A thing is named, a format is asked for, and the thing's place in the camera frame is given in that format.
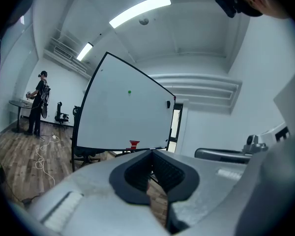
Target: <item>chair backrest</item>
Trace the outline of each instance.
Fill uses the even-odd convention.
[[[62,103],[61,102],[58,102],[58,104],[57,104],[57,113],[56,113],[55,119],[60,119],[61,106],[62,106]]]

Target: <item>office chair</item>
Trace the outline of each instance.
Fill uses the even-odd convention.
[[[74,115],[74,120],[77,118],[77,116],[80,116],[80,107],[74,106],[73,109],[73,115]],[[75,134],[77,132],[77,126],[76,126],[76,122],[74,122],[74,126],[73,126],[73,134],[72,134],[72,144],[75,144],[74,139],[76,138]],[[95,157],[97,154],[100,153],[104,153],[105,150],[104,149],[93,149],[93,148],[74,148],[72,146],[72,150],[71,150],[71,160],[70,163],[72,164],[72,171],[75,171],[75,161],[81,161],[83,162],[82,165],[80,167],[85,166],[86,164],[90,164],[93,161],[98,161],[100,162],[100,158],[93,158]]]
[[[65,113],[61,113],[61,106],[62,106],[62,103],[61,102],[58,102],[58,105],[57,105],[57,113],[56,113],[56,116],[55,116],[55,120],[60,123],[60,126],[64,122],[69,121],[68,115],[65,114]]]

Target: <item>round table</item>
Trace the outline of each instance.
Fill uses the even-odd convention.
[[[10,100],[9,103],[14,105],[14,106],[17,106],[19,108],[18,123],[16,124],[16,128],[12,128],[12,131],[14,131],[16,133],[20,133],[20,112],[21,112],[21,108],[30,109],[31,106],[29,104],[27,104],[27,103],[16,101],[16,100]]]

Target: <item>air conditioner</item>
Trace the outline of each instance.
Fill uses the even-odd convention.
[[[69,54],[68,52],[66,52],[64,49],[60,48],[59,46],[55,46],[54,52],[61,54],[62,56],[66,57],[67,59],[70,59],[70,60],[72,59],[72,55]]]

